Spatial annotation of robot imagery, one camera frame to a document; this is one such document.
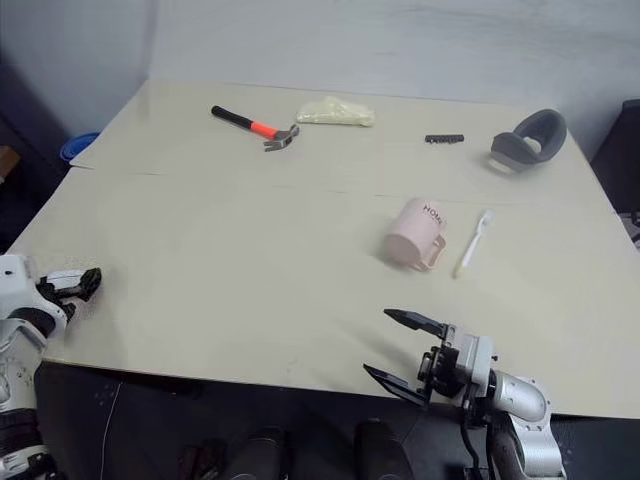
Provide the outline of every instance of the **floor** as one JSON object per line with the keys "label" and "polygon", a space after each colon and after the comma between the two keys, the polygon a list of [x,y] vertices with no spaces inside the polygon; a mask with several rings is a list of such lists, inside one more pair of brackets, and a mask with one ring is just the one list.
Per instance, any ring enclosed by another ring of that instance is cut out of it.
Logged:
{"label": "floor", "polygon": [[[105,480],[177,479],[187,445],[219,438],[233,450],[267,425],[291,432],[292,479],[353,479],[353,431],[369,417],[387,421],[403,440],[417,479],[461,478],[460,467],[470,464],[448,409],[424,415],[387,398],[45,363],[36,379],[41,430],[70,480],[100,478],[105,423],[118,386],[105,449]],[[569,478],[638,478],[640,421],[563,417],[554,419],[553,429]],[[484,433],[473,431],[471,436],[484,458]]]}

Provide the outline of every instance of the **claw hammer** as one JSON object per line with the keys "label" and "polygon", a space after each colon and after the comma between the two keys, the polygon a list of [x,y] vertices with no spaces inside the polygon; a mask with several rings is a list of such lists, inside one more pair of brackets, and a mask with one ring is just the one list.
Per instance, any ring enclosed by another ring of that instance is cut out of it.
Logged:
{"label": "claw hammer", "polygon": [[214,117],[228,120],[234,125],[246,128],[247,130],[251,130],[258,135],[262,135],[263,137],[268,138],[270,141],[264,142],[265,152],[280,150],[281,148],[286,147],[291,143],[293,137],[300,133],[300,128],[296,124],[291,125],[291,128],[289,130],[276,130],[275,128],[269,127],[262,123],[254,122],[253,120],[249,120],[248,118],[236,115],[235,113],[232,113],[229,110],[225,110],[218,105],[215,105],[211,109],[211,114]]}

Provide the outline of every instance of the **white wall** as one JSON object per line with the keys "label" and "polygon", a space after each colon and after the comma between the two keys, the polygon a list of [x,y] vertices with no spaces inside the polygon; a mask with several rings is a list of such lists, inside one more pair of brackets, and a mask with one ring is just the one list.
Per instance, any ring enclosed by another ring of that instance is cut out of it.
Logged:
{"label": "white wall", "polygon": [[124,104],[145,46],[163,78],[541,100],[588,156],[640,97],[637,0],[0,1],[3,49],[72,133]]}

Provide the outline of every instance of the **tabletop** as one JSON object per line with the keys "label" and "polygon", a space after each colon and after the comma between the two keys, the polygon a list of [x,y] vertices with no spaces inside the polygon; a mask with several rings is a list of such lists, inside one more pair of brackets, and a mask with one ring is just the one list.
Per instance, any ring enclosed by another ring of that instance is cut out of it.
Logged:
{"label": "tabletop", "polygon": [[[505,177],[476,160],[525,109],[348,95],[376,109],[373,128],[305,125],[287,149],[267,154],[259,138],[211,118],[211,104],[247,115],[254,105],[272,113],[260,120],[285,127],[295,109],[284,115],[282,98],[298,105],[321,94],[153,85],[78,158],[83,168],[11,249],[42,271],[103,268],[101,289],[48,359],[386,395],[362,363],[411,381],[437,340],[383,315],[396,307],[491,336],[495,368],[536,378],[557,413],[640,417],[640,391],[627,386],[640,360],[640,265],[571,138],[548,165]],[[244,93],[225,96],[236,91]],[[171,119],[159,115],[171,105]],[[419,112],[431,114],[417,128]],[[463,144],[423,141],[458,132]],[[398,268],[381,249],[416,194],[440,200],[448,220],[447,249],[429,273]],[[486,208],[494,221],[453,279]]]}

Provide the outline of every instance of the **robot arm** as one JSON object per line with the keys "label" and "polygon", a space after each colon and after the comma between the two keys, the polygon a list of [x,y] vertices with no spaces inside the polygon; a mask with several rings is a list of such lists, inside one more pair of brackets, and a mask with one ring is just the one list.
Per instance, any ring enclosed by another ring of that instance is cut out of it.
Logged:
{"label": "robot arm", "polygon": [[[385,310],[398,323],[424,330],[442,340],[424,354],[418,371],[421,387],[364,365],[388,392],[421,407],[428,407],[433,391],[454,400],[461,409],[465,445],[467,427],[487,425],[490,456],[502,480],[566,479],[560,449],[551,432],[551,403],[534,379],[493,370],[493,341],[489,337],[458,334],[454,325],[442,324],[415,312]],[[479,475],[475,452],[474,470]]]}
{"label": "robot arm", "polygon": [[75,312],[62,299],[88,300],[101,278],[94,268],[38,279],[27,257],[0,256],[0,479],[63,478],[38,431],[34,375]]}

